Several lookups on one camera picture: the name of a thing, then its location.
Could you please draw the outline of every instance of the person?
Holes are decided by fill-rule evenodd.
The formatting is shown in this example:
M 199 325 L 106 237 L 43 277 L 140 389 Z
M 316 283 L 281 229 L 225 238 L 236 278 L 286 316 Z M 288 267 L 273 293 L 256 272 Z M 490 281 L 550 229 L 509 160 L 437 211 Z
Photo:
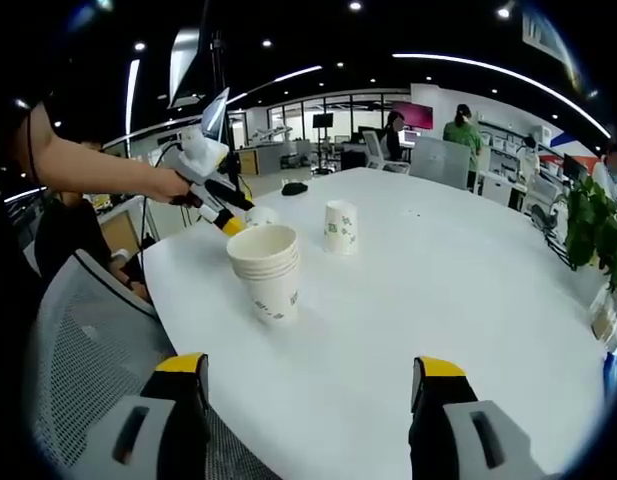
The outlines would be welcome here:
M 481 136 L 470 123 L 472 113 L 466 104 L 457 106 L 457 113 L 452 122 L 444 127 L 443 139 L 447 142 L 460 143 L 470 148 L 470 164 L 468 166 L 468 189 L 472 191 L 479 170 L 477 157 L 481 153 Z
M 12 59 L 36 71 L 14 54 Z M 50 125 L 43 93 L 14 81 L 32 76 L 13 77 L 18 71 L 13 67 L 6 68 L 11 81 L 0 90 L 0 170 L 18 165 L 36 183 L 62 192 L 138 193 L 164 203 L 189 193 L 190 185 L 174 170 L 106 155 L 59 137 Z M 0 391 L 7 392 L 0 395 L 0 470 L 38 479 L 56 478 L 56 472 L 35 448 L 25 425 L 22 379 L 29 330 L 42 294 L 41 279 L 19 248 L 0 191 L 0 358 L 8 359 L 0 368 Z M 18 459 L 13 462 L 8 452 L 17 452 Z
M 606 196 L 617 204 L 617 143 L 608 145 L 603 160 L 592 170 L 592 179 L 604 189 Z
M 388 114 L 388 122 L 380 139 L 381 151 L 386 160 L 401 161 L 401 147 L 399 146 L 399 132 L 404 129 L 404 116 L 393 110 Z
M 142 279 L 127 275 L 123 270 L 125 262 L 111 258 L 92 204 L 81 193 L 57 192 L 44 206 L 35 236 L 35 258 L 45 286 L 78 249 L 88 253 L 138 297 L 150 301 Z

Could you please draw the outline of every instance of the white paper cup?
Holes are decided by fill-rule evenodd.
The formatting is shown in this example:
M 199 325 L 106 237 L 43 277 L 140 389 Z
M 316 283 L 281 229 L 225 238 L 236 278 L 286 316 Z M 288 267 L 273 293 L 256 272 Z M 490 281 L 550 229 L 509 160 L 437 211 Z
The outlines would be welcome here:
M 270 324 L 297 318 L 297 232 L 284 225 L 252 227 L 232 237 L 226 250 L 259 320 Z
M 228 256 L 237 270 L 265 271 L 291 262 L 297 251 L 297 232 L 285 225 L 261 225 L 228 240 Z
M 326 204 L 324 237 L 326 249 L 340 255 L 354 255 L 359 250 L 357 207 L 343 200 Z
M 252 207 L 244 216 L 246 228 L 279 223 L 279 215 L 272 208 Z
M 297 319 L 298 263 L 278 277 L 265 280 L 242 279 L 255 316 L 267 325 L 291 323 Z

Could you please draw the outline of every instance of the window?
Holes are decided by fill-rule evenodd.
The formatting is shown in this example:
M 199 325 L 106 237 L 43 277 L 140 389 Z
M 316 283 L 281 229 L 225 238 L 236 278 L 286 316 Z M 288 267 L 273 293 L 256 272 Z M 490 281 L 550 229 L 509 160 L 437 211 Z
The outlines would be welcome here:
M 350 121 L 350 95 L 326 98 L 326 113 L 333 114 L 332 128 L 328 129 L 330 141 L 335 137 L 347 136 L 350 138 L 352 124 Z
M 245 113 L 230 113 L 230 130 L 232 132 L 232 141 L 235 149 L 244 148 L 248 145 L 248 131 L 246 129 L 246 114 Z
M 303 119 L 301 117 L 301 103 L 284 105 L 284 112 L 286 117 L 286 126 L 292 128 L 292 131 L 290 132 L 290 138 L 292 140 L 297 138 L 304 138 Z
M 317 143 L 317 129 L 312 128 L 312 117 L 324 113 L 324 99 L 316 98 L 314 100 L 306 100 L 304 102 L 304 125 L 306 126 L 306 140 Z
M 277 128 L 284 124 L 284 112 L 281 107 L 268 110 L 268 123 L 270 124 L 270 128 Z
M 381 95 L 378 93 L 352 96 L 353 131 L 359 127 L 382 128 Z

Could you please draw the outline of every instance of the hand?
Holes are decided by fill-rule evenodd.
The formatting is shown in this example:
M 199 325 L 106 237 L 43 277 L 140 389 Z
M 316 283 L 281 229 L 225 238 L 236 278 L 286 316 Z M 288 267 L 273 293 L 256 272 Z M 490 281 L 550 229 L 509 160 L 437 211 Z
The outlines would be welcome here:
M 190 191 L 190 184 L 170 168 L 153 168 L 152 174 L 151 187 L 146 194 L 153 200 L 170 203 Z
M 146 286 L 141 282 L 130 282 L 130 289 L 133 291 L 135 295 L 144 300 L 145 302 L 152 303 L 150 300 L 150 295 L 148 295 L 148 290 Z

